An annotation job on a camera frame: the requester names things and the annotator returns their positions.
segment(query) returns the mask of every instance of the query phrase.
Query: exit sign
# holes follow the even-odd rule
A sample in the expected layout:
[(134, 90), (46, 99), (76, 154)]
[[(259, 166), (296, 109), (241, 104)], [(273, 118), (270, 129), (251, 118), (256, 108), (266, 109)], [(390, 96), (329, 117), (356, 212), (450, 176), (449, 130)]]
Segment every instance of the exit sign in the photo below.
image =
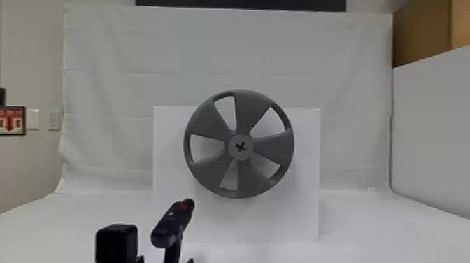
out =
[(0, 136), (24, 136), (26, 134), (26, 108), (0, 106)]

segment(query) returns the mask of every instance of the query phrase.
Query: cardboard box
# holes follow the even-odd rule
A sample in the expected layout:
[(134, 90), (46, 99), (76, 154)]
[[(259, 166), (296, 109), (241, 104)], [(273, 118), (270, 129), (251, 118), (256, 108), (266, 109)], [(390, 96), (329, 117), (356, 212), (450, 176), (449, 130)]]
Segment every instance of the cardboard box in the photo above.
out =
[(394, 14), (394, 66), (470, 45), (469, 0), (414, 0)]

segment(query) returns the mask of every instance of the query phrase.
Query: fan hub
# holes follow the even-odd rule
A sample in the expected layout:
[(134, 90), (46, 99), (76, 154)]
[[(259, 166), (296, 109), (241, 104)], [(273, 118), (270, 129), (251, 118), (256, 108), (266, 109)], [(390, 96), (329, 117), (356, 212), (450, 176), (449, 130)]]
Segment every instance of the fan hub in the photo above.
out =
[(251, 136), (235, 135), (229, 142), (229, 154), (238, 161), (245, 161), (253, 154)]

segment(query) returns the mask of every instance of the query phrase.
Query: white board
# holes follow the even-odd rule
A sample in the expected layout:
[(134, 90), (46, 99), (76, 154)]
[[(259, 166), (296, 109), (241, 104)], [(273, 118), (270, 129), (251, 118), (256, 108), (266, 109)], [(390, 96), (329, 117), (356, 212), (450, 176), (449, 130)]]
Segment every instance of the white board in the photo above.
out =
[(470, 47), (394, 71), (392, 188), (470, 218)]
[(196, 202), (188, 242), (312, 241), (318, 235), (320, 111), (286, 108), (295, 151), (284, 178), (251, 199), (219, 197), (200, 185), (183, 154), (183, 134), (196, 107), (154, 107), (153, 191), (164, 211), (186, 197)]

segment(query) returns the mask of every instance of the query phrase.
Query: white table surface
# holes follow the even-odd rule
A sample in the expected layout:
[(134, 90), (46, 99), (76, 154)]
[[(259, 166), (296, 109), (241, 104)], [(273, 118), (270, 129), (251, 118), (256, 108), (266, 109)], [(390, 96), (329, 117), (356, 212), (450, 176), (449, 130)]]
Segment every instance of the white table surface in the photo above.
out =
[[(151, 208), (148, 192), (51, 194), (0, 215), (0, 262), (91, 263), (96, 230), (116, 222), (136, 224), (140, 254), (161, 262)], [(325, 191), (320, 216), (318, 241), (184, 243), (182, 262), (470, 262), (470, 220), (392, 193)]]

